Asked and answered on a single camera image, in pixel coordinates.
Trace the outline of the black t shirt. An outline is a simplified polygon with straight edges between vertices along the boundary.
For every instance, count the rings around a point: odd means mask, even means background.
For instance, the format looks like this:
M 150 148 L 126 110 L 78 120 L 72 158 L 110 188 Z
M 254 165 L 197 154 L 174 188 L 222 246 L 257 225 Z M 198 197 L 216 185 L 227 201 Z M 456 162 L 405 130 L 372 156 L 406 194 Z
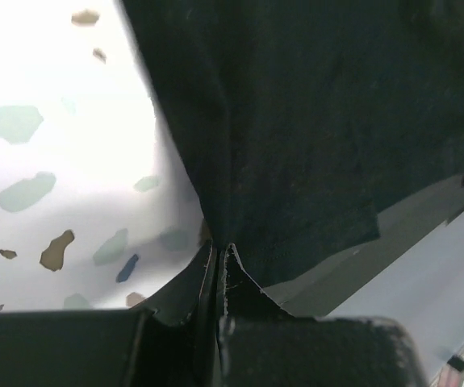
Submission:
M 464 1 L 126 1 L 215 244 L 261 286 L 464 173 Z

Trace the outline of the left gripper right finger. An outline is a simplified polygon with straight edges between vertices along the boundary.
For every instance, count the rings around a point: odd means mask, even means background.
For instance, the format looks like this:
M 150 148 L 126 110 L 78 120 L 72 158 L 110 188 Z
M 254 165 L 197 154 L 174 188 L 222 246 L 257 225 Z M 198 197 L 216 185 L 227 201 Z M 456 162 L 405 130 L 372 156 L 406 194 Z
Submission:
M 245 271 L 234 244 L 222 255 L 218 346 L 225 386 L 428 384 L 407 332 L 387 318 L 297 318 Z

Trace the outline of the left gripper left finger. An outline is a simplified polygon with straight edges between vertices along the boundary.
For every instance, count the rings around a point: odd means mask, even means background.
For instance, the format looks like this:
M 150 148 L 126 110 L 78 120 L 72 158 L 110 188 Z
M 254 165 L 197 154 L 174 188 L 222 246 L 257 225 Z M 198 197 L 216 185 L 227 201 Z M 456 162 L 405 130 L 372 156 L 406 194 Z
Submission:
M 0 313 L 0 386 L 209 386 L 215 249 L 121 310 Z

